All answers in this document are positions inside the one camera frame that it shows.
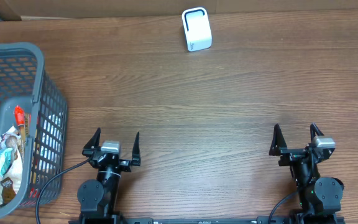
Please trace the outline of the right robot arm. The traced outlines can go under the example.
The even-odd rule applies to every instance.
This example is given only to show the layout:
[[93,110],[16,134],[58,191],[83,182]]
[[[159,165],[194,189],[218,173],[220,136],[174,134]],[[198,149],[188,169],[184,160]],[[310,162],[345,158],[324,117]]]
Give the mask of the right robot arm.
[[[268,223],[315,223],[342,224],[344,217],[336,215],[341,210],[344,184],[334,177],[322,177],[318,170],[320,162],[328,160],[336,143],[326,136],[315,123],[310,125],[310,142],[304,148],[288,148],[279,124],[273,128],[270,156],[278,156],[278,164],[288,166],[296,190],[281,199],[270,212]],[[299,196],[300,208],[292,210],[286,217],[276,217],[275,212],[294,196]]]

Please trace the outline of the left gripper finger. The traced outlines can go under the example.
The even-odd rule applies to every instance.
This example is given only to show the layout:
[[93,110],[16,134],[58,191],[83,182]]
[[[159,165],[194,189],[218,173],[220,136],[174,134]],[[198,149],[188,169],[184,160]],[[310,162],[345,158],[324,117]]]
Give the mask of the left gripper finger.
[[85,144],[84,149],[91,149],[92,147],[99,146],[99,140],[101,135],[101,128],[98,128],[93,137]]
[[134,146],[132,148],[132,160],[139,161],[140,160],[140,139],[139,139],[140,132],[137,132],[135,136]]

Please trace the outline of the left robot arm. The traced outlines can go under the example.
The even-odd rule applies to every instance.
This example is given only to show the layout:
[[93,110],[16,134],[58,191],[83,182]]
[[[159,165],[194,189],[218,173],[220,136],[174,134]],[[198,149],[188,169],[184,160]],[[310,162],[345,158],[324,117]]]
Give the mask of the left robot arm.
[[118,141],[99,143],[101,130],[83,147],[82,155],[88,158],[92,168],[97,169],[95,179],[83,182],[77,192],[80,203],[80,224],[119,224],[125,223],[120,212],[115,211],[117,193],[122,172],[130,172],[133,166],[141,165],[139,134],[136,134],[132,148],[132,158],[122,159]]

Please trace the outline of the red orange pasta package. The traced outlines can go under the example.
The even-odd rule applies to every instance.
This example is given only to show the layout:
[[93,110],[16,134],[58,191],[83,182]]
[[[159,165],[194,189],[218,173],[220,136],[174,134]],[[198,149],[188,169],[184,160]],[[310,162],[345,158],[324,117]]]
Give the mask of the red orange pasta package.
[[18,130],[21,134],[22,144],[25,145],[26,138],[29,135],[31,114],[26,113],[23,108],[17,105],[14,108],[14,117],[16,120]]

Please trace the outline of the beige mushroom pouch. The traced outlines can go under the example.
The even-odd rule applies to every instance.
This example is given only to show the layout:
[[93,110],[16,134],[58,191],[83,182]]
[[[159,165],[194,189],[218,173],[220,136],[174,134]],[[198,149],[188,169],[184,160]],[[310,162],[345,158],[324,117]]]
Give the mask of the beige mushroom pouch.
[[9,170],[0,176],[0,206],[14,199],[22,183],[24,152],[21,134],[15,126],[0,136],[0,149],[5,148],[13,148],[14,160]]

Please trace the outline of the white cosmetic tube gold cap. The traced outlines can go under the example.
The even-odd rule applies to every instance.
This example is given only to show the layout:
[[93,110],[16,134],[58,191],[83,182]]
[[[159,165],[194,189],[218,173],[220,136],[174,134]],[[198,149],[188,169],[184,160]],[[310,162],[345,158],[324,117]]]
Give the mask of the white cosmetic tube gold cap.
[[60,131],[61,119],[55,115],[49,115],[43,123],[42,143],[40,147],[40,155],[46,159],[42,162],[42,171],[47,173],[54,173],[55,166],[52,162],[57,163],[57,152],[60,152],[60,141],[62,134]]

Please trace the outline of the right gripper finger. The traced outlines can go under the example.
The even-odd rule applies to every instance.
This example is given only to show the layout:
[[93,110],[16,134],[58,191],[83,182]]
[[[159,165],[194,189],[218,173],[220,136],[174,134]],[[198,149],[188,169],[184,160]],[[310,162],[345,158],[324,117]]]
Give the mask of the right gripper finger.
[[316,136],[324,136],[323,132],[317,127],[315,123],[310,124],[310,139],[313,140]]
[[287,150],[287,144],[282,134],[282,130],[279,124],[274,126],[272,143],[269,149],[270,156],[281,156],[282,151]]

